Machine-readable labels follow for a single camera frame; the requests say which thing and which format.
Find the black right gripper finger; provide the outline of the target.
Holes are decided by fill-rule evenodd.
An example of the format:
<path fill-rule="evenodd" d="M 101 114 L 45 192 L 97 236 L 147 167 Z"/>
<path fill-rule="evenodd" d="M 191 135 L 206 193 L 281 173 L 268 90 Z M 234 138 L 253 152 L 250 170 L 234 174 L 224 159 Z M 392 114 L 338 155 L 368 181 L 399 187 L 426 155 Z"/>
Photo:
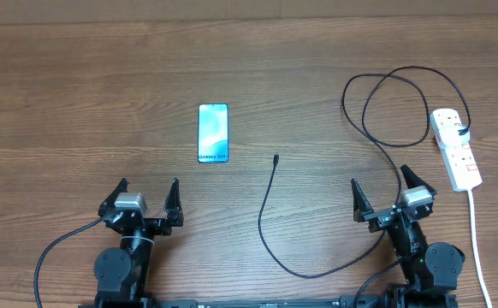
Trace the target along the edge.
<path fill-rule="evenodd" d="M 406 164 L 403 164 L 400 167 L 400 170 L 403 174 L 406 186 L 409 189 L 423 186 L 426 187 L 426 189 L 429 191 L 429 193 L 432 196 L 435 196 L 437 194 L 435 188 L 433 188 L 431 185 L 429 185 L 427 182 L 425 182 L 419 176 L 417 176 Z"/>
<path fill-rule="evenodd" d="M 365 222 L 366 217 L 372 214 L 374 210 L 355 178 L 351 179 L 351 187 L 353 191 L 353 220 L 355 222 Z"/>

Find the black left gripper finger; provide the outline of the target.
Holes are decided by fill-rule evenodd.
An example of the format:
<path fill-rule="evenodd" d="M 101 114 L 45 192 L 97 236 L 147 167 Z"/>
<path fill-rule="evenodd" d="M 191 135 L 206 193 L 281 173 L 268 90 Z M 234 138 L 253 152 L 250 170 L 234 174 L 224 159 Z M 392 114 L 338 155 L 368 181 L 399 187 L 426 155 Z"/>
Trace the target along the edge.
<path fill-rule="evenodd" d="M 184 224 L 184 214 L 180 200 L 180 182 L 177 178 L 169 189 L 169 194 L 165 200 L 164 211 L 167 213 L 167 220 L 171 227 L 182 227 Z"/>
<path fill-rule="evenodd" d="M 126 178 L 122 178 L 116 188 L 112 193 L 101 203 L 98 207 L 98 215 L 103 216 L 107 210 L 115 207 L 115 201 L 121 193 L 126 193 L 128 187 L 128 181 Z"/>

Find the blue Galaxy smartphone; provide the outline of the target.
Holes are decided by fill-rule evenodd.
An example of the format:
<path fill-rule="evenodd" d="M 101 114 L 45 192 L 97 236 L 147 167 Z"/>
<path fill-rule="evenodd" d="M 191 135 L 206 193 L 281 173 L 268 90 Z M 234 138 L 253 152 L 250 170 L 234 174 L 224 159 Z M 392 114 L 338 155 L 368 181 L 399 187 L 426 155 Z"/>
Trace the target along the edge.
<path fill-rule="evenodd" d="M 198 124 L 198 161 L 228 161 L 228 105 L 201 104 Z"/>

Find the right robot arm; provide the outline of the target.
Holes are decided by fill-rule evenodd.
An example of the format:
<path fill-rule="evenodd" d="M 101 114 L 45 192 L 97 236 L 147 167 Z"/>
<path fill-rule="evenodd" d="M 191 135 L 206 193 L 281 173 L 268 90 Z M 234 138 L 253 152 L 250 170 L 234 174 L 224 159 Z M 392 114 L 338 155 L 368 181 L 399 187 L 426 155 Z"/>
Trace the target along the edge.
<path fill-rule="evenodd" d="M 457 289 L 465 254 L 445 242 L 427 242 L 419 221 L 432 214 L 436 190 L 408 166 L 403 165 L 401 172 L 407 189 L 400 201 L 380 211 L 373 210 L 359 183 L 351 180 L 353 220 L 368 222 L 372 233 L 387 233 L 396 260 L 369 278 L 353 299 L 341 303 L 347 307 L 456 307 L 452 291 Z M 400 266 L 404 284 L 391 283 L 378 295 L 362 294 L 371 282 L 395 266 Z"/>

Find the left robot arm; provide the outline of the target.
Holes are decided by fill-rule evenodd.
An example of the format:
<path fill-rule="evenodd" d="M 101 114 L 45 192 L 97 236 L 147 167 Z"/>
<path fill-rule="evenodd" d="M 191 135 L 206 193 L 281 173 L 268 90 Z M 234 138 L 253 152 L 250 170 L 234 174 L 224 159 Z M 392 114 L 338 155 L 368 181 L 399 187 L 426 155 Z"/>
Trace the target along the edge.
<path fill-rule="evenodd" d="M 96 307 L 159 307 L 157 297 L 146 290 L 151 256 L 157 236 L 170 236 L 183 225 L 180 182 L 174 179 L 165 199 L 165 217 L 147 217 L 145 197 L 129 192 L 123 178 L 99 206 L 98 215 L 107 228 L 117 232 L 120 245 L 101 252 L 93 271 L 98 281 Z"/>

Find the white charger plug adapter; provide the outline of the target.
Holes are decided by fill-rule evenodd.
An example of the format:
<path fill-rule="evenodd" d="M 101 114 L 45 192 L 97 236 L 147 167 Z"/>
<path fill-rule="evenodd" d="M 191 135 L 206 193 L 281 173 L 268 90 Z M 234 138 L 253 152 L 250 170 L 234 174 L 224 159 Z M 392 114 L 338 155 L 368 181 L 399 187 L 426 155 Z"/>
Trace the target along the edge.
<path fill-rule="evenodd" d="M 467 144 L 470 138 L 469 129 L 459 125 L 441 127 L 436 134 L 436 141 L 441 149 Z"/>

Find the white power strip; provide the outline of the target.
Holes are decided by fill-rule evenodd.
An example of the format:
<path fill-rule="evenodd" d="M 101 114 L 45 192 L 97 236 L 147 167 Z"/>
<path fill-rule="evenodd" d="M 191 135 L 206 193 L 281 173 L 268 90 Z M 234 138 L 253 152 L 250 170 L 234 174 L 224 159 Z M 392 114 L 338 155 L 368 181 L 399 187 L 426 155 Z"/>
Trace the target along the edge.
<path fill-rule="evenodd" d="M 434 110 L 430 114 L 430 124 L 433 128 L 435 139 L 441 127 L 464 126 L 459 113 L 453 109 Z M 483 180 L 469 142 L 454 148 L 441 149 L 439 147 L 439 149 L 448 172 L 448 178 L 455 192 L 470 191 L 482 184 Z"/>

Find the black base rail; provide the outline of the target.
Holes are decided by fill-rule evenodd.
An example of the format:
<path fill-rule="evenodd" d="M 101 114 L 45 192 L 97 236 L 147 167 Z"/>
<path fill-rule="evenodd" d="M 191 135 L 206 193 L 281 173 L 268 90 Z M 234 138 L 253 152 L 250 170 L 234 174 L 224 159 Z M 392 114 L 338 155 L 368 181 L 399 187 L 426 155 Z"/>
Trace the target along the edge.
<path fill-rule="evenodd" d="M 154 304 L 112 304 L 104 307 L 160 307 L 160 308 L 380 308 L 380 307 L 413 307 L 413 308 L 458 308 L 454 295 L 448 299 L 418 298 L 416 294 L 408 294 L 400 303 L 393 300 L 386 303 L 382 295 L 361 295 L 354 303 L 353 295 L 342 295 L 338 299 L 295 299 L 270 301 L 215 301 L 198 302 L 193 299 L 164 300 Z"/>

